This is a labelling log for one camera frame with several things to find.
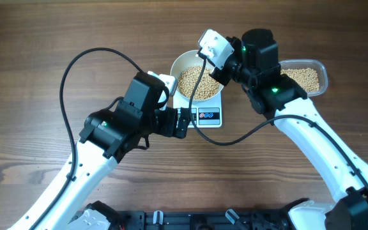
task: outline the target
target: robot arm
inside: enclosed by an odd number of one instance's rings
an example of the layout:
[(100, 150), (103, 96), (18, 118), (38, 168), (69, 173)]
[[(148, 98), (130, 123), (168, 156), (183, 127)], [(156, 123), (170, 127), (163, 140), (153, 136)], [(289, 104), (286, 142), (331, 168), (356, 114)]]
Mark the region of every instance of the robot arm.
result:
[[(199, 46), (199, 56), (215, 66), (211, 76), (216, 81), (225, 86), (231, 79), (239, 82), (254, 110), (267, 119), (294, 114), (315, 121), (352, 159), (368, 183), (368, 165), (325, 123), (306, 92), (294, 80), (280, 74), (277, 44), (269, 30), (248, 31), (242, 41), (235, 37), (224, 38), (207, 30), (199, 40)], [(80, 229), (77, 224), (81, 221), (68, 224), (71, 217), (127, 152), (134, 148), (148, 148), (148, 136), (152, 133), (180, 139), (186, 136), (190, 121), (188, 109), (181, 108), (178, 118), (176, 109), (165, 107), (175, 87), (174, 78), (139, 72), (114, 112), (103, 109), (89, 115), (76, 144), (78, 159), (72, 182), (35, 229)], [(310, 204), (296, 205), (289, 211), (289, 221), (296, 229), (325, 229), (325, 225), (314, 227), (313, 223), (326, 223), (327, 229), (368, 226), (368, 193), (363, 188), (364, 183), (356, 177), (357, 172), (348, 167), (348, 161), (336, 147), (306, 122), (286, 118), (276, 120), (273, 125), (302, 150), (337, 202), (332, 210), (333, 206), (322, 211), (317, 209), (318, 215), (309, 212)], [(146, 140), (146, 147), (138, 146), (142, 137)], [(35, 223), (61, 190), (70, 171), (71, 160), (70, 157), (39, 200), (11, 229), (29, 229)], [(108, 219), (96, 220), (95, 223), (98, 226), (94, 229), (108, 229), (110, 225)]]
[[(165, 106), (176, 86), (174, 77), (139, 72), (114, 112), (102, 109), (88, 116), (76, 144), (77, 167), (72, 182), (35, 229), (66, 229), (88, 195), (116, 168), (127, 152), (149, 147), (138, 146), (142, 137), (146, 143), (152, 133), (185, 138), (189, 124), (187, 112), (178, 118), (177, 109)], [(71, 164), (72, 156), (31, 209), (10, 229), (30, 229), (33, 226), (61, 190)], [(100, 224), (105, 227), (109, 222), (103, 220)]]
[[(326, 124), (306, 92), (280, 74), (272, 32), (253, 29), (240, 40), (209, 29), (198, 45), (199, 56), (215, 66), (211, 77), (225, 86), (230, 80), (240, 83), (252, 108), (302, 150), (328, 186), (337, 204), (310, 209), (312, 204), (307, 203), (290, 209), (289, 221), (296, 229), (367, 229), (368, 165)], [(316, 122), (317, 128), (287, 118), (293, 115)], [(273, 122), (279, 116), (283, 118)]]

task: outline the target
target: plastic container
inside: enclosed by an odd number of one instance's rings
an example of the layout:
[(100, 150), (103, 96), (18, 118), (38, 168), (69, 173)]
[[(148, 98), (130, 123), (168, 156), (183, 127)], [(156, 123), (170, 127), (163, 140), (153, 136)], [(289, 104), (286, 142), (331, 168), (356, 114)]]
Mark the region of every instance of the plastic container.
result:
[(324, 93), (328, 86), (328, 79), (325, 66), (320, 62), (312, 59), (292, 59), (280, 61), (280, 68), (283, 70), (288, 69), (302, 69), (311, 68), (316, 70), (319, 79), (319, 91), (308, 92), (307, 96), (318, 96)]
[[(178, 57), (175, 60), (175, 62), (172, 64), (170, 75), (175, 77), (178, 80), (178, 78), (180, 77), (182, 71), (186, 70), (188, 67), (202, 66), (203, 65), (203, 60), (200, 57), (196, 56), (197, 52), (198, 52), (198, 50), (191, 50), (191, 51), (185, 52), (184, 54), (180, 55), (180, 57)], [(209, 62), (207, 62), (205, 68), (206, 69), (210, 68), (212, 70), (214, 69), (214, 67), (211, 64), (209, 64)], [(218, 87), (218, 91), (214, 96), (216, 96), (219, 92), (221, 92), (222, 88), (224, 88), (224, 86), (220, 84), (220, 86)], [(181, 96), (183, 96), (183, 98), (185, 98), (187, 100), (190, 100), (189, 98), (185, 97), (184, 95), (182, 95), (180, 93), (180, 89), (178, 87), (177, 87), (176, 93), (179, 93)], [(214, 96), (209, 97), (207, 99), (203, 99), (203, 100), (193, 99), (193, 101), (194, 102), (203, 102), (203, 101), (206, 101), (206, 100), (209, 100), (209, 99), (213, 98)]]

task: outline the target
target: wood grain surface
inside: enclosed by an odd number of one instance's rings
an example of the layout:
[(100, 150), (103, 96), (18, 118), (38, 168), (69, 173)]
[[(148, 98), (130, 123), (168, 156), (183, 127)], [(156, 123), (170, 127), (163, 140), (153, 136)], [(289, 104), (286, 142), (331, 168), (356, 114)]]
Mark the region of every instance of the wood grain surface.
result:
[[(368, 162), (368, 1), (0, 5), (0, 229), (31, 207), (70, 154), (58, 94), (78, 53), (110, 47), (145, 71), (169, 73), (180, 54), (197, 48), (205, 29), (240, 37), (257, 27), (273, 31), (280, 59), (326, 66), (329, 88), (314, 104)], [(87, 115), (123, 96), (134, 75), (130, 64), (106, 52), (74, 65), (65, 107), (75, 139)], [(233, 140), (264, 121), (238, 84), (222, 92), (224, 125), (205, 130), (212, 139)], [(311, 163), (275, 127), (228, 147), (209, 144), (193, 130), (184, 140), (152, 135), (150, 141), (148, 151), (127, 154), (86, 204), (188, 211), (280, 207), (301, 197), (332, 201)]]

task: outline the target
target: white bowl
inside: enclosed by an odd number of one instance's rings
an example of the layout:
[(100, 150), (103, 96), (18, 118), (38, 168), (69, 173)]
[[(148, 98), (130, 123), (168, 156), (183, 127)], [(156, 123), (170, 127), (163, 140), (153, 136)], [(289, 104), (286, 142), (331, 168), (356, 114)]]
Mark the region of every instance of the white bowl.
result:
[[(184, 54), (182, 54), (180, 57), (178, 57), (175, 62), (172, 64), (171, 67), (171, 71), (170, 71), (170, 75), (175, 77), (178, 81), (182, 71), (186, 70), (188, 67), (191, 66), (202, 66), (203, 65), (203, 60), (200, 57), (196, 57), (198, 50), (191, 50), (188, 52), (185, 52)], [(214, 67), (209, 64), (209, 62), (207, 61), (207, 64), (205, 66), (205, 68), (210, 68), (210, 69), (214, 69)], [(224, 86), (220, 84), (220, 86), (218, 87), (218, 92), (214, 95), (216, 96), (219, 92), (221, 92), (222, 88)], [(180, 93), (180, 89), (177, 87), (176, 93), (180, 94), (183, 98), (185, 98), (186, 100), (190, 100), (189, 98), (187, 98), (186, 96), (182, 95)], [(207, 99), (202, 99), (202, 100), (196, 100), (193, 99), (194, 102), (203, 102), (206, 100), (209, 100), (212, 97), (209, 97)]]

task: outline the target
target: white scale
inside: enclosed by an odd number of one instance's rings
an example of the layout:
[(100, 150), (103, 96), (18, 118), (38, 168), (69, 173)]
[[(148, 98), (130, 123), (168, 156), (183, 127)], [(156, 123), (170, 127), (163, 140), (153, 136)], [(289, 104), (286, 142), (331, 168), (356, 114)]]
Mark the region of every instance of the white scale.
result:
[[(172, 107), (178, 109), (180, 117), (180, 108), (188, 108), (189, 100), (184, 98), (178, 91), (172, 98)], [(198, 128), (219, 128), (222, 126), (222, 106), (221, 92), (213, 98), (201, 102), (192, 102), (191, 112)]]

